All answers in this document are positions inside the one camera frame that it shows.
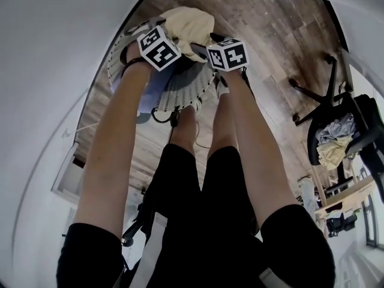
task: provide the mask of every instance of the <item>cloth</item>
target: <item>cloth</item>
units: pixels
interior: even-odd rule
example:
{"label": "cloth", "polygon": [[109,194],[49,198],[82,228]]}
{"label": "cloth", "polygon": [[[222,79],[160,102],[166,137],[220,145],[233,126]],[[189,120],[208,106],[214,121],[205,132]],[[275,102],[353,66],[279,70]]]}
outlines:
{"label": "cloth", "polygon": [[301,190],[302,202],[305,210],[309,213],[312,220],[316,222],[315,210],[319,208],[314,195],[314,183],[311,176],[303,177],[298,181]]}
{"label": "cloth", "polygon": [[319,153],[319,162],[325,166],[327,170],[336,169],[346,156],[345,151],[351,141],[352,135],[350,134],[319,145],[316,148]]}
{"label": "cloth", "polygon": [[178,38],[181,53],[192,61],[205,63],[204,59],[192,51],[190,44],[197,43],[203,46],[212,44],[210,33],[214,31],[214,17],[197,8],[189,7],[176,7],[160,16],[167,19],[165,27],[168,36],[171,39]]}
{"label": "cloth", "polygon": [[353,135],[356,131],[356,124],[352,114],[347,114],[341,119],[336,119],[327,125],[324,129],[316,132],[316,138],[320,144],[328,143],[331,140],[340,137]]}
{"label": "cloth", "polygon": [[[265,279],[265,270],[290,287],[334,286],[331,249],[302,206],[270,215],[261,227],[263,243],[250,234],[254,214],[234,147],[211,155],[201,191],[193,155],[167,145],[148,191],[156,192],[155,212],[167,223],[145,287],[265,287],[258,278]],[[146,247],[152,234],[147,238]],[[120,240],[101,228],[72,224],[58,263],[58,288],[128,288],[140,264],[120,276]]]}

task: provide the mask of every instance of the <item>white sneaker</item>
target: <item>white sneaker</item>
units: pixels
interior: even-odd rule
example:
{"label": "white sneaker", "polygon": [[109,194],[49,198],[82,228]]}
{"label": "white sneaker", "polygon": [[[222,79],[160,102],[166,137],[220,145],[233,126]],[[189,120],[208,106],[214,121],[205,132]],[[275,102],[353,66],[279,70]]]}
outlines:
{"label": "white sneaker", "polygon": [[221,95],[229,93],[229,89],[224,85],[221,76],[219,74],[217,76],[218,80],[215,80],[216,96],[220,99]]}
{"label": "white sneaker", "polygon": [[196,115],[198,115],[202,109],[202,106],[203,106],[203,102],[202,102],[202,99],[201,98],[198,98],[196,100],[194,100],[190,106],[193,106],[195,112],[196,112]]}

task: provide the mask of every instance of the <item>white cube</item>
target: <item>white cube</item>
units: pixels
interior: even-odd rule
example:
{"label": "white cube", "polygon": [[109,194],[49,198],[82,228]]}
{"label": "white cube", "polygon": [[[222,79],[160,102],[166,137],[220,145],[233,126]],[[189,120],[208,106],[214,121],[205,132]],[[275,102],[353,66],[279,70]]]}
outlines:
{"label": "white cube", "polygon": [[165,69],[181,57],[176,44],[160,26],[156,26],[145,35],[140,35],[137,42],[142,57],[158,71]]}
{"label": "white cube", "polygon": [[221,41],[207,48],[212,68],[231,71],[249,65],[245,43],[238,38]]}

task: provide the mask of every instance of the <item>black shorts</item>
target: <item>black shorts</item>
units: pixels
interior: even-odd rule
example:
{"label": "black shorts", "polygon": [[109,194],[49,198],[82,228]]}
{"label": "black shorts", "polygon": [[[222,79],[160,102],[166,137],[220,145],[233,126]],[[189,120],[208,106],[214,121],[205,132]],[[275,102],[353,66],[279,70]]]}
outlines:
{"label": "black shorts", "polygon": [[[168,144],[148,191],[155,192],[155,212],[167,218],[167,226],[147,287],[263,287],[258,276],[266,268],[292,287],[333,287],[331,250],[303,207],[289,205],[270,215],[261,227],[263,242],[252,235],[254,211],[236,148],[211,155],[201,191],[193,155]],[[82,242],[88,248],[94,242],[99,251],[79,251]],[[119,243],[103,229],[73,224],[59,260],[58,287],[66,287],[60,283],[68,276],[77,281],[80,273],[85,276],[85,266],[74,270],[85,251],[93,261],[89,273],[98,274],[94,283],[111,287],[123,264]],[[129,286],[134,271],[125,273],[122,287]]]}

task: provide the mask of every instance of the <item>white wall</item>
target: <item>white wall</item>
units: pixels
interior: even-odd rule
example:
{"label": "white wall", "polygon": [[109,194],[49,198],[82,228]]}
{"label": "white wall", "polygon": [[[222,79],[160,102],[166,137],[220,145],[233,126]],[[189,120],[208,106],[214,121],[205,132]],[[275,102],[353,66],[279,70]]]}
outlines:
{"label": "white wall", "polygon": [[384,20],[340,3],[332,2],[332,6],[352,59],[358,61],[363,75],[384,95]]}
{"label": "white wall", "polygon": [[0,280],[54,287],[68,205],[50,188],[102,58],[138,0],[0,0]]}

